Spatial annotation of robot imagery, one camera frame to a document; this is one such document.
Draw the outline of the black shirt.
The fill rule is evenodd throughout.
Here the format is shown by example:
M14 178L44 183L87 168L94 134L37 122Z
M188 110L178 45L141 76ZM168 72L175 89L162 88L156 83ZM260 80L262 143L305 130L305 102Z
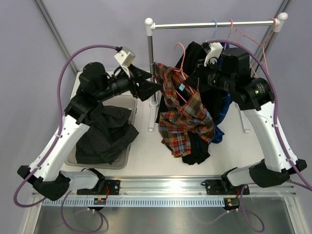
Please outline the black shirt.
M206 57L206 53L202 46L196 42L191 42L186 48L186 56L183 64L183 71L189 77L194 71L197 64L197 61L200 59L204 59ZM179 69L182 62L182 56L175 65L174 68ZM199 92L202 104L210 113L213 122L217 115L218 109L218 94L217 89L210 89L206 92ZM167 111L168 108L165 105L164 98L160 98L160 105L157 113L156 123L159 125L159 115L161 112ZM191 140L191 153L187 156L181 157L183 163L188 165L200 164L204 162L209 156L208 148L211 142L205 143L202 139L199 138L197 134L188 133L188 136Z

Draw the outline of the red plaid shirt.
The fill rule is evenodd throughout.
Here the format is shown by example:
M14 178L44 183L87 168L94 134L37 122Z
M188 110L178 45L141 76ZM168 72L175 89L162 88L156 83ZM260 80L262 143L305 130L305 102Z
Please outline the red plaid shirt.
M155 79L162 86L160 91L168 108L159 115L162 143L170 148L174 157L187 156L191 153L188 133L197 134L205 143L209 143L215 135L213 119L204 105L200 105L192 97L189 86L185 84L183 76L174 71L174 67L156 63L154 70ZM176 99L175 90L187 100L186 103L180 97Z

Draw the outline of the dark grey striped shirt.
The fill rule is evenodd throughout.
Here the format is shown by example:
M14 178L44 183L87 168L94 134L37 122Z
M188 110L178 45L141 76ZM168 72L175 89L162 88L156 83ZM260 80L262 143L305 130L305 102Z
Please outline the dark grey striped shirt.
M123 107L100 105L89 130L76 143L79 164L112 164L138 136L128 122L132 111Z

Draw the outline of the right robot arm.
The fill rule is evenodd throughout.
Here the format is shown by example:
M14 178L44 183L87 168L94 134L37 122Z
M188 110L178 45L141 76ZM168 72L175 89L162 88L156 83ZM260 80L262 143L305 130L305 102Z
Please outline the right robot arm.
M222 191L231 194L251 183L261 188L281 185L292 174L306 169L306 161L291 151L279 125L272 87L267 80L251 75L249 53L237 47L223 49L220 43L210 43L205 52L205 59L197 62L186 83L200 91L229 93L252 125L264 156L258 163L225 172L221 176Z

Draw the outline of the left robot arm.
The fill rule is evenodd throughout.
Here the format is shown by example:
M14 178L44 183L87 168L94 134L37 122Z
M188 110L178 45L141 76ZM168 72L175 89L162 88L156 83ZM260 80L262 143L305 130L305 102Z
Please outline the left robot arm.
M61 124L55 135L33 163L19 167L18 175L51 201L72 190L102 193L105 177L96 169L66 172L61 167L78 140L94 124L102 103L126 92L141 101L149 99L161 89L161 85L150 81L151 77L151 73L132 64L127 68L119 66L112 75L99 62L85 65L76 95L61 111Z

